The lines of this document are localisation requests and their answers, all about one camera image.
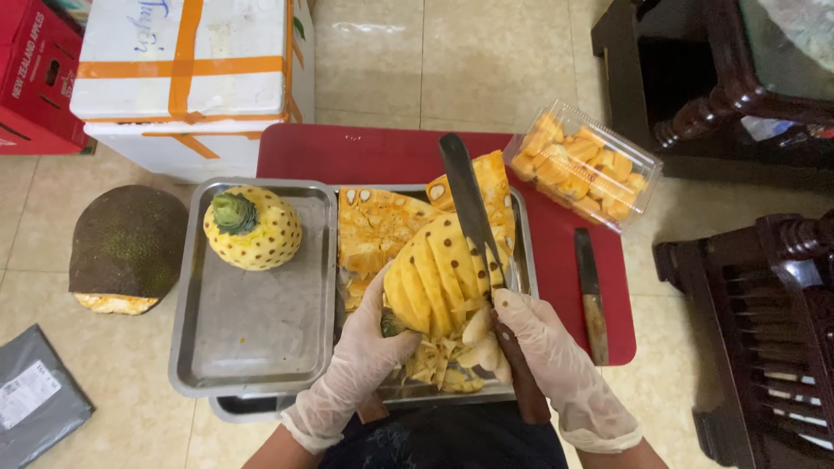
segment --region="red cardboard box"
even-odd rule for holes
[[[67,154],[87,145],[69,111],[81,37],[40,0],[3,0],[0,154]]]

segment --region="wooden knife handle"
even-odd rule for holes
[[[389,415],[388,407],[382,402],[382,397],[379,397],[377,391],[374,391],[367,401],[356,407],[356,413],[363,424],[384,419]]]
[[[605,314],[602,310],[602,298],[599,295],[582,295],[585,308],[585,327],[588,330],[590,358],[594,365],[608,365],[608,329],[605,327]]]
[[[498,314],[492,311],[492,324],[495,327],[495,336],[513,374],[513,391],[515,399],[519,402],[519,413],[521,420],[533,425],[542,425],[550,422],[550,407],[547,405],[545,395],[541,393],[539,385],[535,384],[535,378],[527,366],[527,360],[521,351],[518,339],[513,331],[498,320]]]

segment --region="glove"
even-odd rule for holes
[[[515,333],[535,383],[559,413],[565,441],[594,453],[617,453],[640,443],[637,420],[611,392],[550,303],[501,289],[495,292],[495,310]]]
[[[310,389],[298,394],[295,404],[281,412],[287,430],[312,454],[342,439],[342,430],[356,406],[368,399],[394,366],[411,356],[420,344],[421,335],[408,330],[395,337],[382,337],[382,279],[387,269],[371,281],[362,304],[345,321],[327,371]]]

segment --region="person's right hand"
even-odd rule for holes
[[[559,413],[565,441],[596,453],[620,452],[640,443],[637,420],[611,392],[550,303],[502,289],[495,292],[495,310],[515,333],[536,384]]]

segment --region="metal tray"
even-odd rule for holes
[[[203,235],[215,194],[258,185],[292,204],[303,224],[293,259],[265,272],[221,260]],[[215,178],[194,192],[188,217],[168,379],[187,397],[297,393],[333,354],[337,200],[316,181]]]
[[[427,201],[424,184],[402,185],[368,185],[376,189],[386,189],[403,195]],[[533,263],[533,249],[530,242],[530,225],[527,220],[527,208],[521,194],[510,188],[513,211],[515,212],[515,250],[510,258],[507,275],[508,287],[524,291],[534,298],[539,297],[539,288],[535,278]],[[344,305],[341,300],[336,302],[335,333],[338,337],[341,325],[344,323]],[[417,406],[438,406],[457,404],[478,404],[493,401],[512,401],[515,393],[512,386],[498,382],[492,373],[484,372],[484,388],[472,394],[448,394],[439,392],[436,386],[426,385],[417,381],[406,381],[405,386],[399,380],[386,380],[378,391],[385,405],[391,409],[404,409]],[[269,421],[280,418],[280,411],[295,402],[292,396],[255,396],[238,395],[234,397],[219,397],[211,399],[214,413],[223,421],[232,423],[249,423],[255,421]]]

